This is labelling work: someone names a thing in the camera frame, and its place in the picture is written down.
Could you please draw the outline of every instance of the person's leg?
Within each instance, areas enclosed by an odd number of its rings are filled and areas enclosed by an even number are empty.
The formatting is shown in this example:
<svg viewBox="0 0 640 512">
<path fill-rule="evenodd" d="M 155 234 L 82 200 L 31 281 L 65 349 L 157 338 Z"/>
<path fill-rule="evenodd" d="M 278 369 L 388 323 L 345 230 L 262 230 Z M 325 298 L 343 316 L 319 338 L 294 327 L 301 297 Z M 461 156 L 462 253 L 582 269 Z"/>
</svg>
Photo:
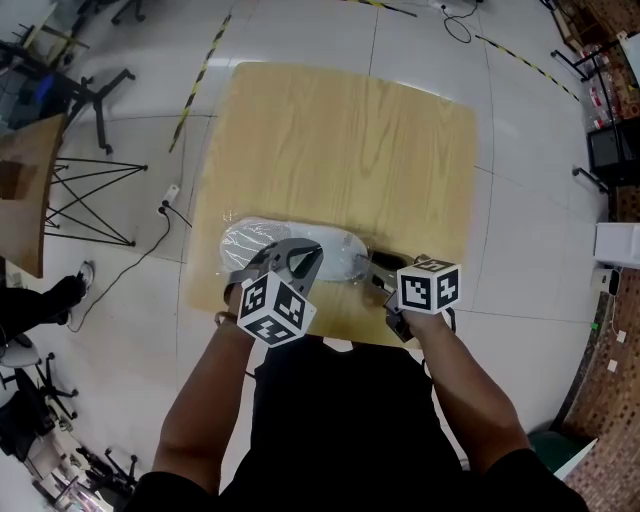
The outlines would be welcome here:
<svg viewBox="0 0 640 512">
<path fill-rule="evenodd" d="M 42 309 L 42 295 L 23 288 L 0 289 L 0 344 L 31 329 L 34 311 Z"/>
<path fill-rule="evenodd" d="M 93 267 L 83 263 L 76 276 L 67 276 L 51 290 L 40 294 L 22 288 L 5 288 L 0 308 L 0 326 L 6 340 L 11 340 L 36 325 L 58 323 L 64 325 L 69 310 L 87 294 L 93 281 Z"/>
</svg>

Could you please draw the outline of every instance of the yellow black caution tape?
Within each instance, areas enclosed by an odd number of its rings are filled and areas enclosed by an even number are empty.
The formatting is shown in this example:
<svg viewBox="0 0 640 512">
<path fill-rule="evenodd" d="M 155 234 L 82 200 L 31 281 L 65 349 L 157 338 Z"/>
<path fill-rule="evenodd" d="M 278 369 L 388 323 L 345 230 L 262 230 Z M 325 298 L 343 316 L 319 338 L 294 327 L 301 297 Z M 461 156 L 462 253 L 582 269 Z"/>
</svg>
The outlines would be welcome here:
<svg viewBox="0 0 640 512">
<path fill-rule="evenodd" d="M 408 14 L 409 16 L 413 16 L 414 18 L 418 17 L 418 15 L 413 12 L 405 11 L 403 9 L 398 9 L 397 7 L 393 7 L 392 5 L 389 5 L 389 4 L 383 4 L 381 2 L 369 2 L 368 0 L 342 0 L 342 1 L 356 2 L 358 4 L 365 4 L 365 5 L 373 5 L 374 7 L 378 7 L 381 9 L 389 9 L 390 11 L 396 11 L 396 12 L 401 12 L 403 14 Z"/>
<path fill-rule="evenodd" d="M 216 37 L 213 38 L 213 43 L 211 43 L 211 48 L 207 52 L 207 56 L 202 63 L 202 67 L 200 68 L 200 73 L 198 73 L 198 78 L 196 78 L 195 83 L 193 84 L 193 88 L 191 89 L 191 94 L 189 95 L 189 99 L 187 100 L 187 104 L 184 106 L 184 110 L 182 111 L 182 115 L 180 116 L 180 121 L 178 122 L 178 126 L 176 126 L 176 131 L 173 134 L 173 140 L 171 141 L 171 147 L 169 148 L 169 153 L 173 151 L 173 148 L 176 146 L 176 142 L 178 142 L 178 137 L 180 137 L 180 132 L 182 131 L 182 126 L 184 125 L 184 121 L 189 115 L 189 109 L 191 108 L 191 104 L 193 103 L 193 99 L 196 97 L 196 92 L 198 92 L 198 87 L 200 87 L 200 82 L 204 78 L 204 74 L 207 71 L 209 59 L 213 55 L 213 52 L 216 51 L 216 46 L 218 46 L 218 41 L 224 34 L 224 31 L 227 30 L 229 26 L 229 21 L 231 20 L 231 14 L 227 15 L 227 17 L 222 22 L 222 26 Z"/>
<path fill-rule="evenodd" d="M 558 82 L 555 78 L 553 78 L 549 73 L 545 73 L 544 71 L 542 71 L 538 66 L 536 66 L 535 64 L 531 64 L 531 62 L 529 62 L 527 59 L 524 59 L 522 57 L 520 57 L 520 55 L 516 55 L 515 53 L 513 53 L 511 50 L 507 50 L 504 46 L 500 46 L 498 43 L 494 43 L 493 41 L 487 39 L 486 37 L 482 37 L 479 35 L 476 35 L 476 37 L 478 39 L 482 39 L 483 41 L 486 41 L 487 43 L 489 43 L 491 46 L 494 46 L 495 48 L 498 48 L 499 50 L 502 50 L 503 52 L 507 52 L 509 55 L 511 55 L 512 57 L 515 57 L 518 60 L 521 60 L 522 62 L 524 62 L 527 66 L 529 66 L 530 68 L 535 69 L 538 73 L 540 73 L 541 75 L 546 76 L 549 80 L 551 80 L 554 84 L 556 84 L 558 87 L 560 87 L 561 89 L 564 90 L 564 92 L 566 92 L 567 94 L 570 94 L 571 96 L 573 96 L 575 98 L 576 101 L 580 101 L 580 98 L 578 98 L 575 94 L 573 94 L 569 89 L 567 89 L 564 85 L 562 85 L 560 82 Z"/>
</svg>

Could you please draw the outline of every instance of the wooden board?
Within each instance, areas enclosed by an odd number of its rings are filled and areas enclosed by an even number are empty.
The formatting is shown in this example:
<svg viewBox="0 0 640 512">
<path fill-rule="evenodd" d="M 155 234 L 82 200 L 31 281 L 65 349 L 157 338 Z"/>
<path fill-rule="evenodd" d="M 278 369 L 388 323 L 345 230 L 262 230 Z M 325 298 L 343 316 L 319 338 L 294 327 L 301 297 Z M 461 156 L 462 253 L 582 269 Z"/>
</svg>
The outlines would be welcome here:
<svg viewBox="0 0 640 512">
<path fill-rule="evenodd" d="M 330 224 L 371 246 L 462 262 L 475 161 L 474 113 L 377 78 L 244 63 L 206 156 L 187 267 L 188 300 L 219 311 L 219 242 L 249 215 Z M 362 286 L 316 281 L 311 332 L 398 345 Z"/>
<path fill-rule="evenodd" d="M 0 256 L 38 278 L 49 185 L 64 122 L 60 114 L 0 138 L 0 160 L 12 163 L 5 168 L 20 167 L 14 199 L 0 199 Z"/>
</svg>

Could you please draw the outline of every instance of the white tiled floor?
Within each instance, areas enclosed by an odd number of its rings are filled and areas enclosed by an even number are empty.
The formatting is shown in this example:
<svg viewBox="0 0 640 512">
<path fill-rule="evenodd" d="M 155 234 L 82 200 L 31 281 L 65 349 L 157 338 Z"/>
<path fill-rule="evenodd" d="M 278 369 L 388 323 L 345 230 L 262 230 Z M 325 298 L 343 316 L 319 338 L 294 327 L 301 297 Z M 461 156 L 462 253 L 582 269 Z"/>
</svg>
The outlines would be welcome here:
<svg viewBox="0 0 640 512">
<path fill-rule="evenodd" d="M 242 61 L 301 62 L 395 80 L 468 105 L 477 118 L 473 217 L 464 262 L 459 334 L 513 399 L 527 429 L 553 419 L 573 379 L 593 318 L 590 291 L 594 222 L 604 198 L 575 180 L 586 166 L 580 105 L 521 62 L 473 38 L 453 40 L 439 2 L 395 5 L 418 18 L 337 0 L 150 2 L 147 20 L 128 16 L 112 27 L 110 7 L 83 36 L 92 48 L 76 62 L 76 76 L 104 81 L 127 66 L 137 75 L 108 99 L 113 160 L 149 170 L 87 199 L 135 248 L 47 239 L 45 279 L 25 278 L 44 290 L 96 261 L 91 298 L 150 249 L 166 223 L 155 213 L 170 183 L 182 187 L 176 208 L 193 215 L 202 155 L 233 67 Z M 171 136 L 202 60 L 233 5 L 233 18 L 209 61 L 180 143 Z M 451 2 L 469 12 L 464 0 Z M 548 11 L 533 0 L 493 0 L 465 19 L 471 33 L 510 47 L 580 92 L 572 75 L 549 57 L 563 48 Z M 67 156 L 102 158 L 90 113 L 66 137 Z M 80 172 L 72 168 L 69 175 Z M 70 182 L 81 192 L 91 182 Z M 65 193 L 54 188 L 52 205 Z M 86 221 L 85 213 L 70 209 Z M 149 469 L 162 419 L 210 338 L 212 315 L 185 301 L 189 231 L 175 215 L 167 239 L 98 303 L 82 330 L 41 326 L 30 335 L 46 354 L 58 354 L 63 383 L 77 387 L 76 434 L 94 450 L 117 445 Z M 84 228 L 65 222 L 65 233 Z M 83 313 L 76 312 L 77 318 Z M 256 349 L 251 367 L 264 357 Z M 247 449 L 251 387 L 224 464 L 228 481 Z"/>
</svg>

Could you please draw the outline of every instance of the power strip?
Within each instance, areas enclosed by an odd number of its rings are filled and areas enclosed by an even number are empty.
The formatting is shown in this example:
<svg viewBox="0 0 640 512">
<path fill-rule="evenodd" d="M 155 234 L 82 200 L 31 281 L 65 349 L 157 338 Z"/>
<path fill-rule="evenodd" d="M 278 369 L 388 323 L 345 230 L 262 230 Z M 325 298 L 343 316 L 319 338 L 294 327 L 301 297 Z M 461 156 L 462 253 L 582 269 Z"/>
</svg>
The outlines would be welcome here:
<svg viewBox="0 0 640 512">
<path fill-rule="evenodd" d="M 167 193 L 164 195 L 164 198 L 160 202 L 160 206 L 158 206 L 157 213 L 162 217 L 162 213 L 165 206 L 173 206 L 173 203 L 176 201 L 176 197 L 180 193 L 180 187 L 178 185 L 171 185 Z"/>
</svg>

